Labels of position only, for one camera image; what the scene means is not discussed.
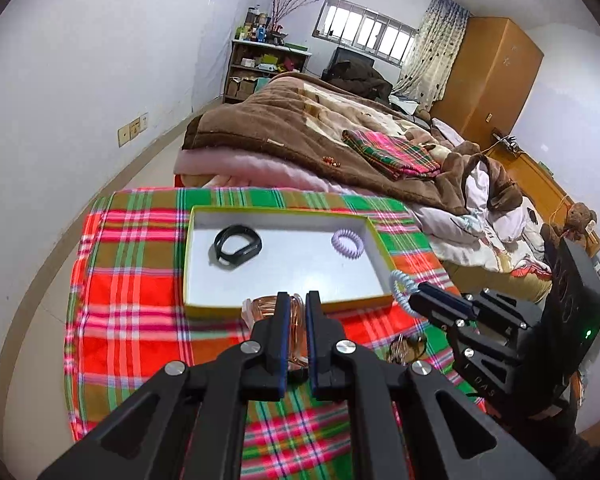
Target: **wooden wardrobe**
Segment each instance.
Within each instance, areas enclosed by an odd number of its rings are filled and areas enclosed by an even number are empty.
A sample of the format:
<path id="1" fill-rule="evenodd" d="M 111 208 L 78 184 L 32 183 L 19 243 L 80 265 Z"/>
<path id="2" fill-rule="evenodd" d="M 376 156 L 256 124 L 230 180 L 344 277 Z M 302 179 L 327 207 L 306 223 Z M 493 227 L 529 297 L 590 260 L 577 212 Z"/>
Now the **wooden wardrobe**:
<path id="1" fill-rule="evenodd" d="M 483 150 L 491 132 L 511 133 L 542 61 L 542 51 L 508 18 L 469 18 L 466 33 L 431 117 Z"/>

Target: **baseboard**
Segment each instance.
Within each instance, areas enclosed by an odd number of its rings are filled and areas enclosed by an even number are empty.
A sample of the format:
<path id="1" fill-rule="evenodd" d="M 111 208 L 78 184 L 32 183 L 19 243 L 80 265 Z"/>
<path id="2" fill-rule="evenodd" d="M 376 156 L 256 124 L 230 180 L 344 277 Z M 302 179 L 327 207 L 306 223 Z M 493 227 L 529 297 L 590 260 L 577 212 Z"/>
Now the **baseboard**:
<path id="1" fill-rule="evenodd" d="M 2 456 L 3 452 L 3 425 L 4 413 L 7 405 L 7 394 L 9 393 L 9 387 L 11 386 L 11 378 L 13 377 L 13 370 L 18 359 L 18 354 L 20 353 L 20 348 L 46 290 L 51 285 L 51 282 L 60 270 L 62 264 L 69 257 L 71 250 L 80 241 L 84 218 L 91 210 L 93 203 L 102 196 L 108 196 L 123 189 L 123 187 L 125 187 L 158 153 L 171 144 L 179 134 L 186 130 L 187 125 L 193 117 L 202 114 L 211 108 L 215 108 L 220 103 L 220 98 L 214 99 L 200 108 L 199 111 L 184 119 L 177 126 L 174 126 L 171 130 L 162 134 L 142 150 L 142 152 L 128 166 L 123 168 L 122 171 L 111 179 L 111 181 L 104 185 L 104 187 L 89 200 L 89 203 L 84 207 L 80 215 L 62 234 L 58 243 L 54 246 L 51 253 L 31 281 L 29 288 L 25 292 L 24 297 L 13 316 L 6 338 L 2 344 L 2 349 L 0 350 L 0 456 Z"/>

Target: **wooden bed frame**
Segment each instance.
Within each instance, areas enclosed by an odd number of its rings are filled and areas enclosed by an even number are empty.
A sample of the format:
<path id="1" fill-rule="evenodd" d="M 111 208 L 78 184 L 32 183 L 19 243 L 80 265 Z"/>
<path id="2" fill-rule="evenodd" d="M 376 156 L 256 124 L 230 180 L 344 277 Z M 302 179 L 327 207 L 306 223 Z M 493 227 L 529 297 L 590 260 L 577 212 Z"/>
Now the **wooden bed frame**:
<path id="1" fill-rule="evenodd" d="M 494 146 L 487 152 L 487 156 L 502 163 L 509 176 L 515 180 L 522 192 L 529 197 L 540 216 L 549 222 L 555 213 L 553 222 L 564 224 L 567 211 L 573 205 L 571 197 L 556 181 L 529 155 L 522 152 L 513 154 L 501 145 Z M 593 231 L 589 235 L 587 253 L 595 256 L 600 250 L 600 237 Z"/>

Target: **shelf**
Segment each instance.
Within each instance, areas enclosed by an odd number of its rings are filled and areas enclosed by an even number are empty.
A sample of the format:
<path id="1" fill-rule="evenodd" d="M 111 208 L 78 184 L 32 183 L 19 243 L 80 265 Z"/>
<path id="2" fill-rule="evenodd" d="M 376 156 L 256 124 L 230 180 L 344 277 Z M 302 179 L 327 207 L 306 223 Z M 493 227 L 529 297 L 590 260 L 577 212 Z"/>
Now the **shelf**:
<path id="1" fill-rule="evenodd" d="M 291 48 L 288 46 L 280 46 L 280 45 L 272 45 L 269 43 L 258 43 L 257 41 L 247 41 L 247 40 L 232 40 L 234 43 L 239 43 L 243 45 L 249 46 L 259 46 L 261 48 L 271 48 L 273 50 L 282 50 L 283 52 L 292 52 L 293 54 L 299 54 L 300 56 L 311 57 L 312 53 L 307 52 L 305 50 L 298 50 L 296 48 Z"/>
<path id="2" fill-rule="evenodd" d="M 239 68 L 241 70 L 251 70 L 252 72 L 260 72 L 260 73 L 267 74 L 267 75 L 278 75 L 278 74 L 282 73 L 282 72 L 277 72 L 277 71 L 272 72 L 271 70 L 263 70 L 263 69 L 257 68 L 257 67 L 252 68 L 250 66 L 242 66 L 242 65 L 238 65 L 236 63 L 233 63 L 231 65 L 231 68 Z"/>
<path id="3" fill-rule="evenodd" d="M 244 99 L 240 99 L 239 97 L 231 97 L 230 95 L 224 94 L 223 96 L 224 101 L 232 101 L 234 103 L 241 103 L 244 101 Z"/>

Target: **wall socket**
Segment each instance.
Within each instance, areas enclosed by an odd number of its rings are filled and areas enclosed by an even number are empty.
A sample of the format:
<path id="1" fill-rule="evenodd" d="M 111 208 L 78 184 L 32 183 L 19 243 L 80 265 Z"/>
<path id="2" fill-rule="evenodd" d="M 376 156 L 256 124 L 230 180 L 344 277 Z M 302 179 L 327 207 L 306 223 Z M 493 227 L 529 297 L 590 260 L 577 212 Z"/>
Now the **wall socket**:
<path id="1" fill-rule="evenodd" d="M 118 146 L 121 148 L 149 126 L 149 114 L 143 114 L 118 130 Z"/>

